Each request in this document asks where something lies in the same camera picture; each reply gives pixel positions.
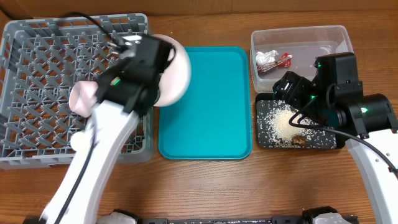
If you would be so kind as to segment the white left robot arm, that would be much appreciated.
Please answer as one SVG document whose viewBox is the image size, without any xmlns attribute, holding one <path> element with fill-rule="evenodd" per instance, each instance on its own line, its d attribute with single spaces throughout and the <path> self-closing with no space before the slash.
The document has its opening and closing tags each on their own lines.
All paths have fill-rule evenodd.
<svg viewBox="0 0 398 224">
<path fill-rule="evenodd" d="M 56 194 L 41 216 L 24 223 L 95 223 L 100 200 L 127 138 L 160 95 L 159 83 L 176 47 L 146 34 L 133 41 L 112 37 L 117 62 L 96 79 L 96 102 Z"/>
</svg>

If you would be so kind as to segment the red snack wrapper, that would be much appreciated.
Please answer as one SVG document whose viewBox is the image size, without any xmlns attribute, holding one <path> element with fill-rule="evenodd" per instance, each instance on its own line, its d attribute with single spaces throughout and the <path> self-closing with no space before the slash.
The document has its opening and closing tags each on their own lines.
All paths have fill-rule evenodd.
<svg viewBox="0 0 398 224">
<path fill-rule="evenodd" d="M 265 72 L 272 69 L 289 68 L 291 66 L 291 59 L 292 59 L 291 54 L 284 53 L 278 61 L 273 62 L 270 65 L 265 65 L 265 66 L 257 65 L 257 71 Z"/>
</svg>

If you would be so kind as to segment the small white plate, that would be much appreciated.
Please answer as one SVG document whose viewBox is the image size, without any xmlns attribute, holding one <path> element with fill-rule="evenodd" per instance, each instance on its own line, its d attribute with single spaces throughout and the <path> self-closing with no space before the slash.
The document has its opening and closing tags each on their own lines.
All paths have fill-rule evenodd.
<svg viewBox="0 0 398 224">
<path fill-rule="evenodd" d="M 87 118 L 91 115 L 91 108 L 97 101 L 95 93 L 98 84 L 91 81 L 78 81 L 74 84 L 69 96 L 69 108 L 72 112 Z"/>
</svg>

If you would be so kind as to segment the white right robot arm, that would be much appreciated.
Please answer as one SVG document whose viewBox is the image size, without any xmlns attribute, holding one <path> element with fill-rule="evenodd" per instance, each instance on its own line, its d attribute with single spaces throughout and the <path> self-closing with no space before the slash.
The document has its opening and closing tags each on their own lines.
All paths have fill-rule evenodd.
<svg viewBox="0 0 398 224">
<path fill-rule="evenodd" d="M 359 168 L 377 223 L 397 223 L 397 117 L 383 94 L 364 95 L 352 52 L 317 57 L 312 81 L 288 71 L 274 99 L 297 109 L 289 124 L 333 133 Z"/>
</svg>

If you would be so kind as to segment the white tissue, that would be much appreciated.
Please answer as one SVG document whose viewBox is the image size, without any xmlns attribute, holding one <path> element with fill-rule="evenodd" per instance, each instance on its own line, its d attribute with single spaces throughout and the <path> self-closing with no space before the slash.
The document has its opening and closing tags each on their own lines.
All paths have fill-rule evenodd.
<svg viewBox="0 0 398 224">
<path fill-rule="evenodd" d="M 275 57 L 278 56 L 276 50 L 271 50 L 269 52 L 256 52 L 256 63 L 258 66 L 266 66 L 275 62 Z"/>
</svg>

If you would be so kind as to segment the large white plate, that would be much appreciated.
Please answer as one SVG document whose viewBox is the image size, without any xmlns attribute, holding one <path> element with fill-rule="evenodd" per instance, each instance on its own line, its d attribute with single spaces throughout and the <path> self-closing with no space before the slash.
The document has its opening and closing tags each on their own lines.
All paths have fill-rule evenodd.
<svg viewBox="0 0 398 224">
<path fill-rule="evenodd" d="M 185 94 L 190 84 L 192 68 L 188 53 L 181 43 L 162 34 L 155 34 L 154 37 L 171 43 L 176 49 L 175 53 L 169 53 L 169 59 L 174 59 L 161 75 L 160 95 L 154 104 L 155 107 L 165 107 L 176 103 Z"/>
</svg>

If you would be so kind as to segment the white paper cup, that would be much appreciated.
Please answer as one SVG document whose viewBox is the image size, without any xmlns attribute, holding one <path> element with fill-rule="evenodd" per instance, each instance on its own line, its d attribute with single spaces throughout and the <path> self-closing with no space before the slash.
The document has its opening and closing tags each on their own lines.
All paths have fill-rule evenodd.
<svg viewBox="0 0 398 224">
<path fill-rule="evenodd" d="M 86 152 L 90 148 L 90 139 L 84 131 L 79 131 L 71 136 L 70 144 L 75 152 Z"/>
</svg>

